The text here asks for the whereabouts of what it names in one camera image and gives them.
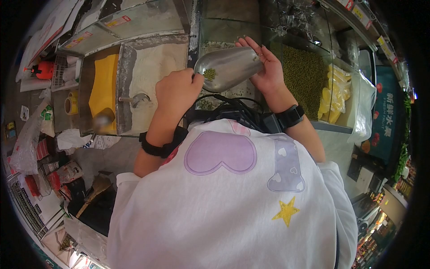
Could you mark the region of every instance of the tape roll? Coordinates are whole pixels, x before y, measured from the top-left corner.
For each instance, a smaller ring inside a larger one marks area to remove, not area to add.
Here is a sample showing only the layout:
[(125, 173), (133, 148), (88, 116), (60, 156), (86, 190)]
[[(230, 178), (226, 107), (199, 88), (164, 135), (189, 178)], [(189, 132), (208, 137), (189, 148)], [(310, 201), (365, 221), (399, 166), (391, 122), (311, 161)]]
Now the tape roll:
[(74, 96), (69, 96), (64, 102), (64, 109), (67, 115), (74, 115), (78, 113), (78, 100)]
[(71, 91), (71, 92), (69, 93), (69, 97), (78, 98), (78, 91)]

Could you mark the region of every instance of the lavender sock print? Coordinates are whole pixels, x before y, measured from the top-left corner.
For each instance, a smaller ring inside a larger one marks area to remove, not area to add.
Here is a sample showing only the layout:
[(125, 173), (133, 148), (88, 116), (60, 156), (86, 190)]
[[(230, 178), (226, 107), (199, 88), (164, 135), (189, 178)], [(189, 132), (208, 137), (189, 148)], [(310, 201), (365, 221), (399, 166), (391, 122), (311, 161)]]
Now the lavender sock print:
[(275, 142), (275, 174), (267, 182), (273, 192), (302, 192), (305, 182), (300, 173), (297, 146), (286, 135), (269, 135)]

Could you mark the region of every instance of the left hand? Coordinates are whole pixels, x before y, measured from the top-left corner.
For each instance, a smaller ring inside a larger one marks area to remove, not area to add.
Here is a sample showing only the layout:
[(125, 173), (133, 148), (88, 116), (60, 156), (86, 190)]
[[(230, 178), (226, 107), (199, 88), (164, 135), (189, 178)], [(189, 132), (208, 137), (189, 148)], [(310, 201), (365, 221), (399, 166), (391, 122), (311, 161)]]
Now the left hand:
[(180, 121), (185, 112), (194, 104), (203, 87), (203, 75), (195, 74), (192, 78), (193, 74), (192, 68), (173, 71), (157, 82), (155, 95), (159, 114), (177, 120), (177, 122)]
[(260, 47), (250, 37), (239, 38), (235, 45), (236, 47), (250, 46), (260, 57), (263, 70), (250, 77), (249, 80), (263, 95), (286, 90), (282, 64), (268, 48)]

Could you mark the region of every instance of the metal scoop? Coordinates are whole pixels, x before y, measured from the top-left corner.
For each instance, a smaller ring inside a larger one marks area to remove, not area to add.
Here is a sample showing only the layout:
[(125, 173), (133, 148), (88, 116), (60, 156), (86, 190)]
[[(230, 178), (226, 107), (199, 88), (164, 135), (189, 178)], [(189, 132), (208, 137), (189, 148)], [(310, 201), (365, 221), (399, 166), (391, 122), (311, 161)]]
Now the metal scoop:
[(133, 98), (130, 97), (118, 97), (118, 101), (120, 102), (129, 102), (132, 104), (133, 108), (136, 108), (138, 103), (140, 101), (142, 101), (143, 99), (148, 99), (148, 101), (151, 101), (151, 99), (149, 98), (148, 95), (144, 94), (144, 93), (138, 93), (135, 96), (133, 96)]
[(221, 49), (203, 55), (194, 66), (194, 73), (215, 69), (216, 75), (205, 79), (203, 88), (221, 93), (246, 81), (263, 69), (260, 57), (251, 47)]

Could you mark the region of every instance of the right hand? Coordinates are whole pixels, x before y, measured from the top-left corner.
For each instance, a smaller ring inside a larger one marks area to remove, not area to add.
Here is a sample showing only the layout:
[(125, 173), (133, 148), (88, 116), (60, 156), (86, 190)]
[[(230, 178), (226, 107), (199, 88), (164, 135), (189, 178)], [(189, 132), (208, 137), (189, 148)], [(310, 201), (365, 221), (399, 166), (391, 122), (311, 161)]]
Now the right hand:
[(250, 46), (260, 57), (263, 70), (253, 75), (249, 80), (262, 94), (285, 88), (282, 64), (265, 46), (260, 47), (252, 38), (239, 38), (236, 47)]
[(192, 68), (173, 71), (155, 85), (157, 111), (179, 122), (196, 101), (204, 80), (203, 75), (194, 74)]
[(239, 38), (236, 47), (250, 46), (260, 57), (263, 70), (250, 77), (252, 84), (264, 95), (273, 113), (283, 112), (297, 105), (294, 96), (284, 83), (282, 64), (265, 46), (260, 47), (252, 38)]

